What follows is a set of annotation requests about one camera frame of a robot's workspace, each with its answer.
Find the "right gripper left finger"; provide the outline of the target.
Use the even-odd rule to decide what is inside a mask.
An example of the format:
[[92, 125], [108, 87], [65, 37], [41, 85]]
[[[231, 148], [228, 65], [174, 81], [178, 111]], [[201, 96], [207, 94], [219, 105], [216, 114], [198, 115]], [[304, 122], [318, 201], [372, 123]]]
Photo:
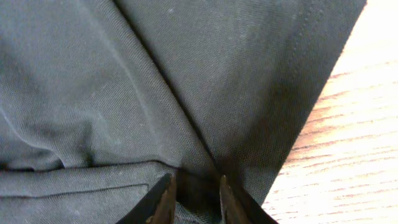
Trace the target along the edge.
[[173, 224], [177, 184], [165, 174], [117, 224]]

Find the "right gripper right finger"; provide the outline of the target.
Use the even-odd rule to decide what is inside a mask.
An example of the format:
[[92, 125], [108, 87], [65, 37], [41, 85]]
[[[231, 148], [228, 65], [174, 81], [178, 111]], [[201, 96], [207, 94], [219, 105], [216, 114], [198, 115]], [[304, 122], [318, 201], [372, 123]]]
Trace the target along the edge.
[[220, 180], [220, 202], [225, 224], [278, 224], [240, 186], [223, 175]]

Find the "black t-shirt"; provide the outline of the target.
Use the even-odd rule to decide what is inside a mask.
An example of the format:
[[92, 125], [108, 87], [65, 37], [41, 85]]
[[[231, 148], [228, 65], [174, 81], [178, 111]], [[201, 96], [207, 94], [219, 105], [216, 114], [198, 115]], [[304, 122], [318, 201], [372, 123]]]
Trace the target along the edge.
[[262, 204], [364, 1], [1, 2], [1, 222], [115, 223], [166, 173], [177, 223]]

